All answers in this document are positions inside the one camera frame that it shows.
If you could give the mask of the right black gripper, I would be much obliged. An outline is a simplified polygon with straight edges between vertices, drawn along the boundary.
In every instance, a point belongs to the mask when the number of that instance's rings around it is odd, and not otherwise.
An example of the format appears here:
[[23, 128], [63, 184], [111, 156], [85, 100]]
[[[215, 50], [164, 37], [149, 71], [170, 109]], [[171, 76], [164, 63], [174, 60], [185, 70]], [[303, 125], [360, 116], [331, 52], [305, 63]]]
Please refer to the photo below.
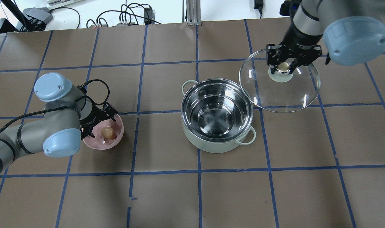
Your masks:
[[290, 74], [300, 66], [308, 66], [319, 58], [323, 53], [318, 44], [322, 35], [308, 35], [301, 31], [288, 30], [279, 44], [269, 43], [266, 45], [266, 60], [270, 67], [270, 73], [274, 74], [278, 65], [288, 59]]

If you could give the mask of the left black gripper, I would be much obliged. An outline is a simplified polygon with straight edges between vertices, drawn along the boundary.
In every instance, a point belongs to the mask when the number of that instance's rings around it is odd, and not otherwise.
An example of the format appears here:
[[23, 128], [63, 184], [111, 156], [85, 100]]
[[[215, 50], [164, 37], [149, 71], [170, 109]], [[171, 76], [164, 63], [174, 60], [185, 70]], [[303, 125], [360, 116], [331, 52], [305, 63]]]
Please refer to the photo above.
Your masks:
[[108, 102], [104, 102], [101, 108], [91, 104], [91, 102], [86, 102], [85, 107], [80, 112], [81, 140], [88, 136], [95, 138], [95, 135], [92, 133], [93, 128], [108, 119], [112, 119], [115, 122], [114, 116], [116, 114], [118, 114], [117, 109]]

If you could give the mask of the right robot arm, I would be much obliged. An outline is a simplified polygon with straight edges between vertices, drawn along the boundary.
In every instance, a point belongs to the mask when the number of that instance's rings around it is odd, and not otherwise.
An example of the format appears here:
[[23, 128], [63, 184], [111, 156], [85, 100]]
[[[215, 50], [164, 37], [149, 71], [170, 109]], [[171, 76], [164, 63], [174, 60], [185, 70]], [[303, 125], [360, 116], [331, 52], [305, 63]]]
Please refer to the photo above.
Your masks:
[[266, 45], [269, 75], [291, 75], [322, 55], [330, 61], [353, 66], [376, 59], [385, 52], [385, 0], [285, 0], [280, 15], [291, 24], [279, 44]]

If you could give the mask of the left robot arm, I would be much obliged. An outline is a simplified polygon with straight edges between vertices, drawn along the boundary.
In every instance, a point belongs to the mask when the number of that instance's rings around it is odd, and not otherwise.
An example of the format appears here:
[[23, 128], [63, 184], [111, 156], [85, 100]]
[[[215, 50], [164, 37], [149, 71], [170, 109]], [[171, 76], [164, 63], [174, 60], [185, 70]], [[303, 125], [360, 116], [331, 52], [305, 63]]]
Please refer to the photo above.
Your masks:
[[60, 73], [42, 75], [34, 94], [45, 102], [42, 111], [9, 121], [0, 129], [0, 175], [21, 157], [45, 153], [48, 157], [69, 157], [79, 152], [81, 141], [97, 124], [115, 120], [118, 111], [105, 99], [95, 102], [87, 95], [87, 81], [79, 86]]

